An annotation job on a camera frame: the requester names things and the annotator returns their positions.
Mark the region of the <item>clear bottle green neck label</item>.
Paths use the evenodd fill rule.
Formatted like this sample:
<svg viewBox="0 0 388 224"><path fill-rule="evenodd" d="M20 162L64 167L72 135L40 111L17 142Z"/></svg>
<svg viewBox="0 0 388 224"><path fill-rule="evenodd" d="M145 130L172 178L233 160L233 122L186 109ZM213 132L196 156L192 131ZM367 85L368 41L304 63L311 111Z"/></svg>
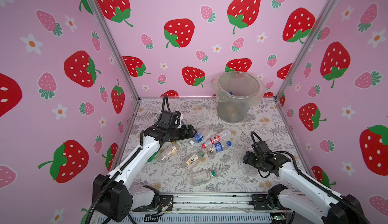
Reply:
<svg viewBox="0 0 388 224"><path fill-rule="evenodd" d="M217 178L220 175L219 169L198 171L191 174L190 183L193 186L199 186L210 182L213 178Z"/></svg>

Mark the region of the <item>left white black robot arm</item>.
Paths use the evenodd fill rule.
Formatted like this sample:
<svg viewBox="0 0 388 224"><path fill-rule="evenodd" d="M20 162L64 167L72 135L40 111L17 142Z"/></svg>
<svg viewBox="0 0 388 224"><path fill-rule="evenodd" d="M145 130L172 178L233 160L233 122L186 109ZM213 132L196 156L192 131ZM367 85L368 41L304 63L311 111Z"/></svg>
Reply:
<svg viewBox="0 0 388 224"><path fill-rule="evenodd" d="M93 182L93 198L85 223L89 224L95 211L116 222L121 222L129 212L141 207L156 209L159 191L144 185L130 191L135 177L147 161L168 142L192 138L196 130L191 125L181 125L183 114L163 111L157 122L140 133L138 146L107 175L99 174Z"/></svg>

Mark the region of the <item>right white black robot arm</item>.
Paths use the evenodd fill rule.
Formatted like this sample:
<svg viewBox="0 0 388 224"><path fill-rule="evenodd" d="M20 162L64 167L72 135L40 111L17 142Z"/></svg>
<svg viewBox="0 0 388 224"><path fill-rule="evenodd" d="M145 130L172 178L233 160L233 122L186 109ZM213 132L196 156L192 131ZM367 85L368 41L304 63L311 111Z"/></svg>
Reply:
<svg viewBox="0 0 388 224"><path fill-rule="evenodd" d="M258 170L278 176L303 193L294 193L278 184L268 190L264 201L257 204L272 210L290 209L315 224L367 224L360 202L352 195L341 195L301 171L294 156L286 151L271 151L265 141L254 141L252 151L243 162Z"/></svg>

